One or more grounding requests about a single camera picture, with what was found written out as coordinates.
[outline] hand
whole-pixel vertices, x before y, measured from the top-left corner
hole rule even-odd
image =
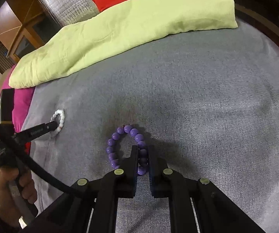
[[[12,199],[8,181],[15,180],[18,175],[17,168],[0,168],[0,219],[12,227],[20,226],[19,219],[22,215]],[[22,197],[34,204],[37,200],[37,191],[30,170],[20,177],[19,184],[23,187]]]

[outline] black plastic part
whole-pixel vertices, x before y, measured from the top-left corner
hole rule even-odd
[[[50,131],[54,131],[58,127],[56,121],[50,123],[43,123],[38,126],[32,127],[30,129],[21,131],[17,134],[14,134],[12,138],[19,144],[24,145],[27,142],[36,139]],[[0,167],[17,167],[17,158],[14,152],[5,146],[5,144],[0,141]]]
[[[16,182],[16,186],[18,187],[18,189],[19,189],[19,193],[20,194],[22,194],[22,191],[23,191],[23,188],[20,186],[20,184],[19,184],[19,178],[20,178],[20,176],[18,176],[17,177],[17,179],[15,180],[15,182]],[[23,201],[24,201],[24,203],[25,203],[25,205],[27,206],[27,208],[28,208],[28,210],[30,211],[30,213],[31,213],[31,219],[27,219],[25,216],[24,216],[24,214],[22,215],[22,217],[23,217],[23,220],[24,220],[24,222],[26,223],[26,224],[29,224],[29,223],[31,223],[31,221],[32,221],[32,219],[34,219],[37,215],[38,215],[38,209],[37,209],[37,207],[35,206],[35,204],[31,204],[31,203],[29,203],[28,202],[28,200],[25,200],[25,199],[23,199]]]
[[[0,93],[0,123],[12,123],[12,110],[14,108],[14,89],[3,89]]]
[[[264,233],[212,182],[204,185],[174,170],[165,174],[167,164],[157,157],[153,146],[148,148],[148,158],[152,196],[169,198],[171,233],[198,232],[196,218],[201,233]]]
[[[133,146],[129,158],[123,160],[120,168],[123,174],[115,171],[107,173],[102,179],[93,180],[72,188],[84,193],[82,198],[62,194],[22,232],[26,233],[86,233],[93,214],[89,233],[114,233],[116,227],[119,198],[133,198],[136,191],[138,166],[138,147]]]

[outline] handle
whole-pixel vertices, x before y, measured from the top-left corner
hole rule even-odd
[[[21,212],[24,222],[29,224],[38,215],[38,209],[35,204],[30,204],[28,200],[25,200],[21,195],[23,188],[19,184],[19,179],[26,172],[26,168],[18,158],[16,159],[16,162],[19,169],[19,175],[16,180],[9,181],[8,186],[13,201]]]

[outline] wooden cabinet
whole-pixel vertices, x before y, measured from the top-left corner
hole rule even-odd
[[[7,0],[0,8],[0,41],[7,48],[7,57],[20,60],[22,48],[37,49],[44,41],[33,26],[45,19],[38,0]]]

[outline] bed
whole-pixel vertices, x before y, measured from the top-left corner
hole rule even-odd
[[[279,232],[279,46],[235,21],[235,29],[176,32],[31,81],[22,130],[48,122],[56,109],[66,115],[60,134],[32,142],[31,157],[67,185],[101,178],[111,170],[107,139],[130,123],[170,168],[208,177],[265,232]],[[132,145],[125,138],[119,156]],[[43,211],[61,193],[33,178]],[[148,176],[139,177],[136,197],[119,200],[116,232],[170,232],[169,225],[167,200],[153,199]]]

